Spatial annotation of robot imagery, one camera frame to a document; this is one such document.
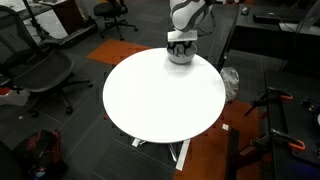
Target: table top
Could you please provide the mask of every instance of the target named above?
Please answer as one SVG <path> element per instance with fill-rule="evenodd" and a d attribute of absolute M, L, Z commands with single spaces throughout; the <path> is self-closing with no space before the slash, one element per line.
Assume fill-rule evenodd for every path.
<path fill-rule="evenodd" d="M 292 93 L 293 102 L 290 103 L 300 103 L 306 96 L 320 99 L 318 91 L 320 80 L 316 79 L 283 72 L 267 71 L 266 86 Z M 283 113 L 282 108 L 283 105 L 280 103 L 268 103 L 270 127 L 288 133 L 287 123 L 293 123 L 295 117 L 297 117 L 295 113 L 300 111 L 281 115 Z M 272 151 L 276 179 L 319 179 L 320 167 L 294 157 L 286 143 L 272 141 Z"/>
<path fill-rule="evenodd" d="M 148 142 L 193 138 L 220 116 L 225 87 L 220 74 L 195 55 L 190 64 L 172 63 L 166 48 L 136 53 L 118 64 L 103 89 L 113 123 Z"/>
<path fill-rule="evenodd" d="M 241 10 L 244 7 L 249 8 L 248 15 L 242 15 Z M 303 16 L 305 14 L 304 10 L 297 10 L 285 7 L 273 7 L 273 6 L 259 6 L 259 5 L 250 5 L 250 4 L 240 4 L 238 16 L 237 16 L 237 26 L 247 27 L 247 28 L 254 28 L 254 29 L 261 29 L 261 30 L 270 30 L 270 31 L 281 31 L 279 25 L 275 24 L 262 24 L 262 23 L 255 23 L 253 20 L 253 15 L 255 13 L 275 13 L 282 16 Z"/>

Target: chair base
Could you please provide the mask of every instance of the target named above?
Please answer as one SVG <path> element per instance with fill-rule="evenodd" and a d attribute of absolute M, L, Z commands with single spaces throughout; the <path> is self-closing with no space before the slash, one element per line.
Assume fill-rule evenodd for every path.
<path fill-rule="evenodd" d="M 113 20 L 114 20 L 114 22 L 106 22 L 106 23 L 105 23 L 105 29 L 103 29 L 103 30 L 100 32 L 100 37 L 101 37 L 101 38 L 104 38 L 104 33 L 105 33 L 106 31 L 108 31 L 109 29 L 113 28 L 113 27 L 116 27 L 116 28 L 117 28 L 118 34 L 119 34 L 119 36 L 120 36 L 120 40 L 121 40 L 121 41 L 123 41 L 124 38 L 123 38 L 123 36 L 122 36 L 122 33 L 121 33 L 121 31 L 120 31 L 119 26 L 133 27 L 133 28 L 134 28 L 134 31 L 138 31 L 138 30 L 139 30 L 139 29 L 137 28 L 137 26 L 129 24 L 126 20 L 120 20 L 120 21 L 118 21 L 117 18 L 114 18 Z"/>
<path fill-rule="evenodd" d="M 75 85 L 75 84 L 83 84 L 83 83 L 87 84 L 87 86 L 90 87 L 90 88 L 93 87 L 93 84 L 91 83 L 91 81 L 89 79 L 80 80 L 80 81 L 68 81 L 68 79 L 67 79 L 64 83 L 62 83 L 57 88 L 54 88 L 51 91 L 44 92 L 44 93 L 40 94 L 37 97 L 37 99 L 35 100 L 34 104 L 30 108 L 30 110 L 28 110 L 28 112 L 30 113 L 30 115 L 32 117 L 37 117 L 39 115 L 38 108 L 39 108 L 40 104 L 43 102 L 43 100 L 46 99 L 52 93 L 58 93 L 58 95 L 61 97 L 61 99 L 62 99 L 62 101 L 63 101 L 63 103 L 64 103 L 64 105 L 66 107 L 65 113 L 66 114 L 72 114 L 73 108 L 70 106 L 70 103 L 69 103 L 68 99 L 66 98 L 66 94 L 62 90 L 62 88 L 65 88 L 65 87 L 68 87 L 68 86 L 72 86 L 72 85 Z"/>

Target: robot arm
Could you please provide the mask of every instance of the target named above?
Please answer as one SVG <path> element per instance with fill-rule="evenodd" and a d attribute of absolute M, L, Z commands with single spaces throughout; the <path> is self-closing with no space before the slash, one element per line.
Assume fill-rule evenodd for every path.
<path fill-rule="evenodd" d="M 175 30 L 188 32 L 202 21 L 215 0 L 170 0 L 170 17 Z"/>
<path fill-rule="evenodd" d="M 192 30 L 211 11 L 215 0 L 170 0 L 170 18 L 174 31 L 168 32 L 169 59 L 184 64 L 195 54 L 197 31 Z"/>

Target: gray carpet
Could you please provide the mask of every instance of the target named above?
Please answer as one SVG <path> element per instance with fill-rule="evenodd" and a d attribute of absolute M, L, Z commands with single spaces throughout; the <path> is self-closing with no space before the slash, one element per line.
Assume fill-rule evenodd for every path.
<path fill-rule="evenodd" d="M 83 1 L 82 6 L 92 15 L 96 1 Z M 125 41 L 150 47 L 165 47 L 168 30 L 169 1 L 135 0 L 127 1 L 129 14 L 124 18 L 138 26 L 139 31 L 121 28 Z M 216 5 L 213 8 L 214 21 L 217 24 L 212 34 L 200 37 L 196 42 L 198 55 L 212 64 L 220 57 L 231 25 L 236 16 L 237 6 Z M 98 19 L 100 30 L 103 19 Z M 212 19 L 199 24 L 204 31 L 212 30 Z M 89 78 L 93 88 L 77 85 L 65 89 L 74 112 L 64 113 L 64 105 L 53 94 L 40 109 L 38 118 L 31 118 L 27 106 L 0 106 L 0 140 L 9 148 L 15 147 L 28 135 L 41 129 L 61 132 L 62 154 L 69 169 L 66 180 L 100 179 L 170 179 L 174 174 L 170 152 L 166 145 L 144 144 L 131 146 L 132 137 L 121 132 L 110 120 L 103 120 L 102 88 L 111 66 L 89 60 L 86 55 L 108 38 L 118 39 L 116 29 L 106 33 L 101 39 L 96 33 L 75 46 L 62 51 L 75 61 L 75 77 Z M 238 100 L 250 102 L 263 91 L 263 72 L 277 69 L 281 61 L 259 55 L 231 51 L 226 66 L 235 67 L 240 75 Z"/>

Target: black office chair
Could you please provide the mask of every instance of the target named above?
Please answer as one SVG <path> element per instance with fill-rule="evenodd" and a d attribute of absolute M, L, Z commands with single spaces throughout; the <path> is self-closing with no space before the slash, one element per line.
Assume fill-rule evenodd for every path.
<path fill-rule="evenodd" d="M 104 33 L 113 27 L 117 27 L 120 40 L 124 40 L 119 26 L 128 26 L 133 27 L 134 31 L 138 31 L 138 28 L 135 25 L 128 24 L 126 20 L 118 21 L 117 17 L 120 17 L 122 14 L 128 13 L 128 8 L 124 4 L 124 0 L 108 0 L 107 2 L 100 3 L 94 7 L 93 10 L 96 16 L 102 16 L 106 20 L 107 18 L 113 18 L 114 22 L 106 22 L 105 29 L 100 32 L 101 38 L 104 38 Z"/>
<path fill-rule="evenodd" d="M 32 39 L 19 14 L 0 6 L 0 87 L 13 90 L 27 90 L 37 99 L 29 112 L 38 115 L 39 103 L 53 92 L 57 92 L 66 106 L 66 113 L 72 113 L 63 87 L 91 82 L 71 81 L 74 62 L 59 51 L 44 53 Z"/>

